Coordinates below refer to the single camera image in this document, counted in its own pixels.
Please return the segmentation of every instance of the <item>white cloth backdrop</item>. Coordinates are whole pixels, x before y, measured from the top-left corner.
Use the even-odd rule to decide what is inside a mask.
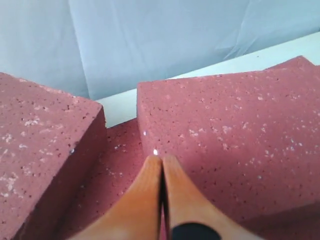
[[[0,0],[0,72],[96,100],[318,32],[319,13],[319,0]]]

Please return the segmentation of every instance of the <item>white surface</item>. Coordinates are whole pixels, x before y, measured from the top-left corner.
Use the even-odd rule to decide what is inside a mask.
[[[93,100],[319,31],[319,0],[0,0],[0,72]]]
[[[174,78],[263,70],[299,55],[303,55],[315,65],[320,65],[320,32],[188,72]],[[126,122],[137,116],[136,89],[100,99],[98,102],[104,107],[107,127]]]

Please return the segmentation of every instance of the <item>white wall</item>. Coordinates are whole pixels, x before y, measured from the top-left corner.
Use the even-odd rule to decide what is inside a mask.
[[[0,0],[0,71],[100,99],[320,28],[319,0]]]

